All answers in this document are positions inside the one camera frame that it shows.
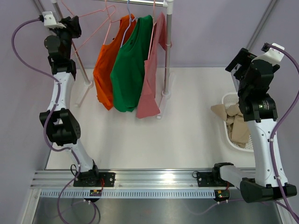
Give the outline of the orange t shirt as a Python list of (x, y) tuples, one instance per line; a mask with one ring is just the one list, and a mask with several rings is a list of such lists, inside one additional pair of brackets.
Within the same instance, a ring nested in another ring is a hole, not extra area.
[(107, 110), (113, 108), (113, 88), (110, 74), (121, 44), (126, 43), (135, 28), (136, 21), (129, 22), (134, 18), (133, 14), (128, 14), (120, 19), (118, 33), (110, 44), (102, 45), (93, 70), (97, 99)]

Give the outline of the beige t shirt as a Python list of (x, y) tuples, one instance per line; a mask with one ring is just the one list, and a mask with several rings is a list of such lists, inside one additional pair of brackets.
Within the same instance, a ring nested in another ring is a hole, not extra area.
[(229, 140), (238, 147), (245, 148), (249, 142), (250, 131), (239, 104), (227, 108), (224, 104), (213, 105), (211, 111), (225, 122)]

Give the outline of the green t shirt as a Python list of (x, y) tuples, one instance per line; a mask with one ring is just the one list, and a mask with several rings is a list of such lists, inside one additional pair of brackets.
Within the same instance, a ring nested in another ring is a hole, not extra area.
[(132, 34), (117, 54), (110, 79), (113, 87), (113, 105), (120, 112), (132, 112), (138, 106), (152, 28), (152, 16), (139, 18)]

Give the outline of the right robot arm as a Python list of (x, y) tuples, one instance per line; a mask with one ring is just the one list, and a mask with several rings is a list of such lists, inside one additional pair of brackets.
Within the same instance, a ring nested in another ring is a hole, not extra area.
[(297, 194), (284, 173), (276, 132), (280, 123), (275, 101), (268, 94), (274, 73), (287, 54), (284, 47), (265, 43), (262, 55), (256, 56), (242, 48), (227, 72), (235, 70), (239, 81), (239, 108), (250, 131), (256, 172), (249, 176), (232, 163), (216, 163), (211, 179), (216, 185), (228, 182), (238, 188), (247, 203), (275, 201)]

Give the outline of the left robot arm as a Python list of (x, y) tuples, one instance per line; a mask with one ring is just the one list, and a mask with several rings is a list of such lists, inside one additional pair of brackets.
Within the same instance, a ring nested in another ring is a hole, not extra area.
[(52, 12), (43, 13), (45, 27), (54, 32), (44, 40), (48, 61), (54, 78), (50, 105), (39, 115), (44, 136), (49, 144), (59, 148), (53, 151), (69, 153), (76, 165), (74, 186), (91, 187), (100, 184), (100, 174), (93, 159), (84, 149), (81, 128), (70, 111), (71, 89), (76, 78), (76, 65), (71, 59), (72, 40), (81, 36), (79, 17), (56, 21)]

